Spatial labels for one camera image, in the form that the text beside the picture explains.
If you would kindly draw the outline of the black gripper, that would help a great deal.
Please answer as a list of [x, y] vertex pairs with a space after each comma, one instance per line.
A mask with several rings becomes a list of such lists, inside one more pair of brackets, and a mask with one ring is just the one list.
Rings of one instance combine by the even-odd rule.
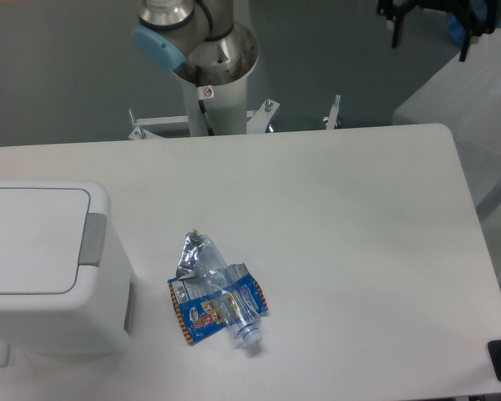
[[465, 62], [474, 35], [491, 34], [497, 27], [501, 14], [501, 2], [496, 0], [483, 1], [486, 13], [479, 17], [473, 9], [471, 1], [394, 1], [380, 0], [377, 2], [377, 14], [392, 22], [392, 48], [398, 48], [402, 41], [404, 18], [414, 8], [451, 13], [463, 27], [459, 61]]

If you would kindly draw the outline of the silver robot arm blue cap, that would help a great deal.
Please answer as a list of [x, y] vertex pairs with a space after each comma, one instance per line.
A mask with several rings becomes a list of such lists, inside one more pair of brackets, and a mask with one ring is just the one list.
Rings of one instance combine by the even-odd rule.
[[[475, 38], [493, 33], [501, 1], [379, 1], [376, 12], [392, 23], [392, 46], [402, 35], [405, 16], [415, 8], [451, 14], [463, 28], [460, 61]], [[251, 32], [234, 20], [232, 1], [140, 1], [139, 23], [132, 30], [136, 48], [157, 67], [175, 72], [197, 86], [235, 82], [258, 58]]]

